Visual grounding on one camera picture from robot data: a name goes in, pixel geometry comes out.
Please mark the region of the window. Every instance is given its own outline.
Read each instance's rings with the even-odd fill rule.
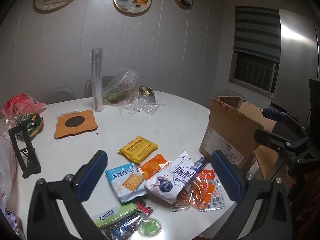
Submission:
[[[271,97],[281,52],[279,11],[236,7],[234,52],[229,82]]]

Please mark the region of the cracker image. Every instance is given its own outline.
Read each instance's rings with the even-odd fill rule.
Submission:
[[[129,178],[125,180],[125,182],[122,184],[125,188],[131,191],[135,191],[137,187],[141,184],[143,181],[143,177],[137,174],[131,174]]]

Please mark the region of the metal screw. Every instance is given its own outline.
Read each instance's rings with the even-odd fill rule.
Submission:
[[[41,178],[37,180],[37,184],[42,185],[43,183],[44,183],[44,179]]]
[[[250,173],[247,173],[247,174],[245,175],[245,178],[246,178],[246,180],[253,180],[253,179],[254,179],[254,176],[253,176],[252,174],[250,174]]]
[[[73,175],[72,174],[68,174],[64,177],[65,180],[71,181],[73,179]]]
[[[276,183],[281,184],[282,183],[282,179],[281,178],[276,178]]]

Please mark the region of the clear plastic tube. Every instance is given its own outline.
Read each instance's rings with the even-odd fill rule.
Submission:
[[[91,83],[93,109],[101,112],[104,109],[102,100],[102,49],[92,49],[91,52]]]

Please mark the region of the blue gripper pad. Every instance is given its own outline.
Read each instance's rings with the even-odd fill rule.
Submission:
[[[246,189],[244,174],[220,151],[211,155],[211,165],[232,201],[240,203]]]
[[[75,175],[73,182],[77,199],[87,201],[97,185],[108,164],[108,155],[104,151],[97,151],[88,164],[83,165]]]
[[[262,115],[263,117],[276,121],[277,123],[285,123],[287,121],[287,116],[285,114],[269,108],[263,109]]]

